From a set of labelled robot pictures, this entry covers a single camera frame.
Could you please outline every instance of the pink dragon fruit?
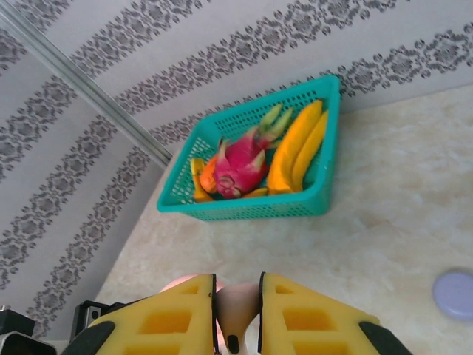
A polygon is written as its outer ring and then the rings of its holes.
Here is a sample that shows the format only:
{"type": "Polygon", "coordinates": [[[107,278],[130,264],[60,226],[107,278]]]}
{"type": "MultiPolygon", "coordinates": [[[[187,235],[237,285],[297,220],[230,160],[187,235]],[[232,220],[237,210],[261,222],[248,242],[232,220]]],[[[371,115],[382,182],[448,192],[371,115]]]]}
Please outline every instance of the pink dragon fruit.
{"type": "Polygon", "coordinates": [[[217,192],[224,198],[238,198],[263,181],[269,170],[266,151],[274,148],[274,141],[284,132],[291,114],[289,109],[272,128],[256,126],[237,142],[229,145],[226,140],[220,144],[214,170],[217,192]]]}

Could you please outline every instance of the basket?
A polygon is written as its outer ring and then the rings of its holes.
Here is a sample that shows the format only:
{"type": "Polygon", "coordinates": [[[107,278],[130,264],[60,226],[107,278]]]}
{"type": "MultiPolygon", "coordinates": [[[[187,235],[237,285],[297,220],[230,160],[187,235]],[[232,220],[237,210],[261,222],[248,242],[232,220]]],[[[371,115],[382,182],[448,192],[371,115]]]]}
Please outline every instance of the basket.
{"type": "Polygon", "coordinates": [[[180,212],[199,220],[245,220],[255,218],[304,217],[324,214],[330,208],[333,167],[336,158],[340,81],[327,75],[215,113],[192,130],[157,202],[160,212],[180,212]],[[235,141],[279,102],[294,108],[294,117],[320,98],[329,110],[327,131],[319,152],[304,177],[303,192],[288,195],[240,198],[195,203],[190,159],[209,161],[217,153],[219,139],[235,141]]]}

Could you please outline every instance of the pink object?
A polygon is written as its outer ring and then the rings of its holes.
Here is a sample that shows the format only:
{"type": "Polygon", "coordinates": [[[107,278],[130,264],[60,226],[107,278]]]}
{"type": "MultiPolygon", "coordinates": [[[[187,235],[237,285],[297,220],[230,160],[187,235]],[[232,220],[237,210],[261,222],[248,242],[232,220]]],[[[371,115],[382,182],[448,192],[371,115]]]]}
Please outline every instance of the pink object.
{"type": "MultiPolygon", "coordinates": [[[[189,275],[181,276],[178,279],[173,280],[169,284],[164,286],[163,289],[160,292],[163,292],[165,290],[169,290],[170,288],[175,287],[175,286],[177,286],[177,285],[179,285],[179,284],[181,284],[181,283],[183,283],[187,280],[190,280],[193,277],[196,277],[198,275],[199,274],[189,274],[189,275]]],[[[217,279],[217,292],[220,291],[220,289],[222,289],[223,286],[224,286],[224,284],[223,284],[222,280],[217,279]]],[[[220,325],[219,325],[218,322],[217,322],[217,339],[219,341],[219,347],[220,348],[225,347],[225,339],[223,339],[222,329],[220,328],[220,325]]]]}
{"type": "Polygon", "coordinates": [[[225,198],[238,198],[253,191],[268,173],[266,149],[273,136],[259,135],[250,129],[235,143],[224,141],[217,153],[214,178],[217,191],[225,198]]]}

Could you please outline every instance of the patterned wallpaper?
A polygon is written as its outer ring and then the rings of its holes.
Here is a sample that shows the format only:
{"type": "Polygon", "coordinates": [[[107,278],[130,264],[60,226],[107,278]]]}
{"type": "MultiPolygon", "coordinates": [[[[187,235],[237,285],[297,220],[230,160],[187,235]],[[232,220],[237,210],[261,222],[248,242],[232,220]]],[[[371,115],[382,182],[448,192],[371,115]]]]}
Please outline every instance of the patterned wallpaper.
{"type": "MultiPolygon", "coordinates": [[[[10,1],[170,150],[206,115],[324,74],[341,79],[345,111],[473,82],[471,0],[10,1]]],[[[0,95],[9,112],[0,128],[1,188],[24,171],[31,154],[46,152],[44,142],[59,132],[64,117],[85,109],[78,93],[51,72],[38,72],[4,30],[0,44],[0,88],[28,78],[17,92],[0,95]]],[[[51,163],[39,189],[31,189],[20,212],[5,220],[8,258],[0,272],[6,291],[17,269],[30,263],[35,244],[61,219],[55,213],[78,196],[92,164],[104,161],[120,136],[97,114],[80,127],[85,131],[69,142],[71,148],[63,144],[67,153],[57,166],[51,163]]],[[[115,170],[103,186],[107,206],[116,200],[118,208],[127,205],[140,188],[140,174],[149,176],[146,157],[136,155],[130,146],[114,156],[130,177],[122,180],[123,171],[115,170]]],[[[101,217],[101,201],[88,212],[91,224],[78,226],[62,245],[41,290],[21,301],[41,320],[40,335],[62,335],[72,290],[84,289],[79,286],[88,261],[82,260],[97,260],[92,256],[109,235],[104,226],[113,229],[120,219],[117,210],[101,217]]]]}

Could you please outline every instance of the purple lid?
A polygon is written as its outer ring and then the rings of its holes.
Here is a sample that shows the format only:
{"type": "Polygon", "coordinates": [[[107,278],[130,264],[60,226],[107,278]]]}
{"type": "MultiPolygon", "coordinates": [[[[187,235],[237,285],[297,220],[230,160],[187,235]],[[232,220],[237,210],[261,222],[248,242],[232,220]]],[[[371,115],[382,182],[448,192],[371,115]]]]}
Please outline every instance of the purple lid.
{"type": "Polygon", "coordinates": [[[432,293],[446,315],[457,320],[473,320],[473,274],[447,272],[436,279],[432,293]]]}

